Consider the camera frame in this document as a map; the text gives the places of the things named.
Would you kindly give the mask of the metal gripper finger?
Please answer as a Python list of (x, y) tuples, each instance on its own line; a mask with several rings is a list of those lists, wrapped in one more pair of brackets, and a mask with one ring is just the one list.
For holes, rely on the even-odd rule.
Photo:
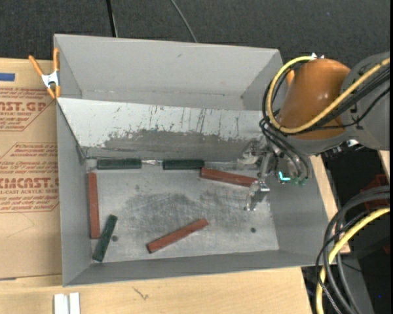
[(242, 153), (241, 157), (238, 158), (237, 164), (240, 167), (252, 166), (252, 165), (256, 164), (258, 159), (259, 159), (259, 156), (255, 152), (245, 151)]
[(257, 205), (264, 201), (270, 188), (265, 180), (256, 180), (250, 185), (250, 191), (246, 198), (244, 210), (255, 211)]

